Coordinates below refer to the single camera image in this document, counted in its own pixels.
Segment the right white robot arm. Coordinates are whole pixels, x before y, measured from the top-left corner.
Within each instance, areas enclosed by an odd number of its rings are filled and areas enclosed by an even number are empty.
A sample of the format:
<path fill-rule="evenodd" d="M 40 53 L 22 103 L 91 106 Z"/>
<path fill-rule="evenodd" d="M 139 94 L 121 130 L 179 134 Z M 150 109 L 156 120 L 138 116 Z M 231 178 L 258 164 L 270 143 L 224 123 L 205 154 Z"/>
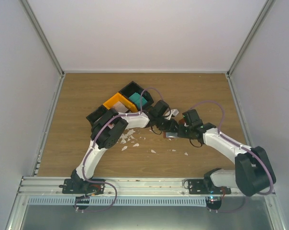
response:
<path fill-rule="evenodd" d="M 273 192 L 276 176 L 264 148 L 244 145 L 221 132 L 211 123 L 201 126 L 178 126 L 178 137 L 197 140 L 228 158 L 234 170 L 214 169 L 205 174 L 203 188 L 208 194 L 220 187 L 239 189 L 245 196 L 268 195 Z"/>

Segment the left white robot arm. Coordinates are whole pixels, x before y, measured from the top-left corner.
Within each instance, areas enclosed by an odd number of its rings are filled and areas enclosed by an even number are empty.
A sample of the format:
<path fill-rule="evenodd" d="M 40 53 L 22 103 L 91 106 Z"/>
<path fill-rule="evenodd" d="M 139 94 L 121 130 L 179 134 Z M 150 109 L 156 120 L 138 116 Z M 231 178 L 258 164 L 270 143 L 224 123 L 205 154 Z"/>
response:
<path fill-rule="evenodd" d="M 156 126 L 161 131 L 174 133 L 177 124 L 173 117 L 177 115 L 177 109 L 170 110 L 166 115 L 155 109 L 136 113 L 120 113 L 110 109 L 100 116 L 90 114 L 89 148 L 80 165 L 71 174 L 74 189 L 80 194 L 89 190 L 89 179 L 93 177 L 103 154 L 117 143 L 125 130 Z"/>

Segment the brown leather card holder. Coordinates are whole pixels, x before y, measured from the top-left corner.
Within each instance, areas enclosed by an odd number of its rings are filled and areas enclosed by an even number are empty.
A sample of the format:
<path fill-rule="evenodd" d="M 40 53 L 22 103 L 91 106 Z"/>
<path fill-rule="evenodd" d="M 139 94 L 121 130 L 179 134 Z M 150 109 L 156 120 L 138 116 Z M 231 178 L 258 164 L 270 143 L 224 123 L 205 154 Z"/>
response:
<path fill-rule="evenodd" d="M 179 124 L 185 124 L 184 122 L 182 121 L 179 121 L 178 122 L 178 125 Z M 178 138 L 178 133 L 171 133 L 171 132 L 164 132 L 165 133 L 165 137 L 166 138 Z"/>

